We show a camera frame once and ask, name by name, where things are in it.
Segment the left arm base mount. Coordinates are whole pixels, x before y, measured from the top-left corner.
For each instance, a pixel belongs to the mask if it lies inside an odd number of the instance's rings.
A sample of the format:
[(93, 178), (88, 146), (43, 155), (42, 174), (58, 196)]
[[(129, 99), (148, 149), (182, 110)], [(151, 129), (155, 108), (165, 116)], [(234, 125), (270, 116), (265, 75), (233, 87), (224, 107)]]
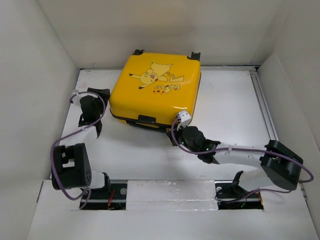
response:
[(127, 180), (112, 180), (110, 190), (92, 189), (89, 200), (88, 194), (85, 194), (80, 200), (81, 210), (104, 210), (104, 211), (122, 211), (126, 210), (128, 192)]

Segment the yellow hard-shell suitcase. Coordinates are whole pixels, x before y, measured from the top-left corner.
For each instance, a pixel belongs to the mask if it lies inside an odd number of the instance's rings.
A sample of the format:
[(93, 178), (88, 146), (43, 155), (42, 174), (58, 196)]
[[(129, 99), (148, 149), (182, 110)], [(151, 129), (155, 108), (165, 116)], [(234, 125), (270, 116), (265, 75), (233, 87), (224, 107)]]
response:
[(193, 116), (201, 82), (201, 54), (136, 49), (109, 98), (111, 115), (128, 125), (165, 132), (181, 111)]

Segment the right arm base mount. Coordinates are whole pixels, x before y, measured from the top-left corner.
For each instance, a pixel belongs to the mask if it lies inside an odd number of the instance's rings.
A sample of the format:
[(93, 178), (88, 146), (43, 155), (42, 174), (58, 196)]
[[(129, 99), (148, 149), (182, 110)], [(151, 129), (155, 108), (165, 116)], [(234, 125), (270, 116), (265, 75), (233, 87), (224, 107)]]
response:
[(236, 173), (233, 180), (216, 181), (215, 197), (218, 210), (263, 210), (264, 206), (259, 192), (249, 195), (248, 191), (239, 186), (243, 171)]

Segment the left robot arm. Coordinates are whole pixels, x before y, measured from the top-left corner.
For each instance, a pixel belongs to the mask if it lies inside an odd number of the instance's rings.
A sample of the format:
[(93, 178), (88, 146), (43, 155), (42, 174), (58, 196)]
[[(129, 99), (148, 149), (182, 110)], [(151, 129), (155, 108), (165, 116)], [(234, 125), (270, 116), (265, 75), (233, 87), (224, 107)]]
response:
[(88, 88), (74, 91), (70, 102), (80, 107), (76, 133), (71, 133), (53, 145), (52, 185), (54, 189), (93, 189), (100, 198), (111, 194), (111, 185), (106, 173), (92, 171), (86, 144), (97, 139), (102, 132), (110, 90)]

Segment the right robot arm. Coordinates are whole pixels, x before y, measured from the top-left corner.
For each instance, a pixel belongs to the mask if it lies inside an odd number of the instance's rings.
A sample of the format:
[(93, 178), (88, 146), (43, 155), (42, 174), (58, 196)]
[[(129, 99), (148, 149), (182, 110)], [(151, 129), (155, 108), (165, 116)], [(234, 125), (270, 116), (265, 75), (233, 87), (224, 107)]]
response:
[(253, 167), (251, 171), (239, 171), (234, 177), (231, 191), (237, 197), (271, 185), (287, 191), (297, 188), (303, 159), (277, 140), (262, 146), (230, 145), (205, 138), (196, 126), (180, 130), (172, 128), (166, 135), (173, 146), (197, 156), (206, 164)]

